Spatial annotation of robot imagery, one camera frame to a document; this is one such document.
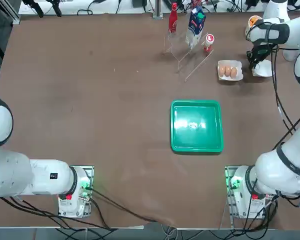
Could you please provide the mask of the right arm gripper black body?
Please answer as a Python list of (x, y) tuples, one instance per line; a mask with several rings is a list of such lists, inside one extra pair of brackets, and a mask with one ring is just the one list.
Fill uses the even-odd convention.
[(251, 61), (261, 62), (265, 60), (271, 54), (272, 49), (273, 49), (272, 43), (254, 45), (251, 50)]

